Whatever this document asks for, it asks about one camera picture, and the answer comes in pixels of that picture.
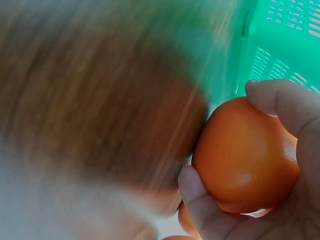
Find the orange fruit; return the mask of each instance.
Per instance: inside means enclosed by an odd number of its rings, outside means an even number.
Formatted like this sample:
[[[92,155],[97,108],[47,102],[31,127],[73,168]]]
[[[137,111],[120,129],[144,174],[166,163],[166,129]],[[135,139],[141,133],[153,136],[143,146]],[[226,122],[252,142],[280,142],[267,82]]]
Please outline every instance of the orange fruit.
[[[182,229],[187,234],[189,234],[190,236],[195,237],[197,239],[200,238],[198,230],[196,229],[196,226],[192,222],[192,220],[188,214],[188,210],[187,210],[184,203],[182,203],[179,208],[178,220],[179,220],[179,223],[180,223]]]
[[[191,236],[168,236],[162,240],[196,240]]]
[[[213,112],[192,165],[222,210],[250,213],[277,206],[290,194],[300,172],[296,146],[277,117],[240,97]]]

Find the hand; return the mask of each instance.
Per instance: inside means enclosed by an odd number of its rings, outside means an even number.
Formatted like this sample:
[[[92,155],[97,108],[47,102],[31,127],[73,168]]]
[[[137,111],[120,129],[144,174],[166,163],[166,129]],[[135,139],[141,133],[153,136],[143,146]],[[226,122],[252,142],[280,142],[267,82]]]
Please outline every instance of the hand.
[[[320,96],[286,80],[251,82],[249,101],[260,111],[277,115],[298,138],[300,177],[289,198],[265,216],[223,212],[208,195],[191,166],[179,175],[179,189],[203,240],[320,239]]]

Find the green crate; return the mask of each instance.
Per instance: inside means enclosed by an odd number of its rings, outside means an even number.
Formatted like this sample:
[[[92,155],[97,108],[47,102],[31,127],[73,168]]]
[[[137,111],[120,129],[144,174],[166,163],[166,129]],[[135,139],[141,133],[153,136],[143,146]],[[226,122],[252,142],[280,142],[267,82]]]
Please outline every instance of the green crate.
[[[235,97],[249,80],[285,79],[320,94],[320,0],[252,2]]]

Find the fingernail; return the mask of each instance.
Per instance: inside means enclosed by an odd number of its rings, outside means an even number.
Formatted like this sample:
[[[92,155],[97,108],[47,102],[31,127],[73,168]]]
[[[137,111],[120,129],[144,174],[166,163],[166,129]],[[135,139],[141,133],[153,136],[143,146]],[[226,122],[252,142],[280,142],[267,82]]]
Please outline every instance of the fingernail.
[[[257,83],[258,81],[257,80],[249,80],[247,83],[248,84],[254,84],[254,83]]]

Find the finger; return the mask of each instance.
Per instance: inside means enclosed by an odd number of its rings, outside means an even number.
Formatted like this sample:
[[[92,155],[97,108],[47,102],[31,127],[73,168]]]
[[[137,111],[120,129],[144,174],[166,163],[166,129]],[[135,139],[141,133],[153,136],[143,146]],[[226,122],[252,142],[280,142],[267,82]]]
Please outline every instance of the finger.
[[[224,213],[208,195],[192,166],[183,167],[178,183],[183,202],[203,240],[223,240],[241,221],[247,219],[246,216],[233,217]]]
[[[246,94],[260,111],[277,115],[295,137],[320,118],[320,96],[287,80],[249,82]]]
[[[296,156],[312,203],[320,209],[320,96],[286,80],[268,80],[246,86],[249,101],[267,114],[276,114],[298,138]]]

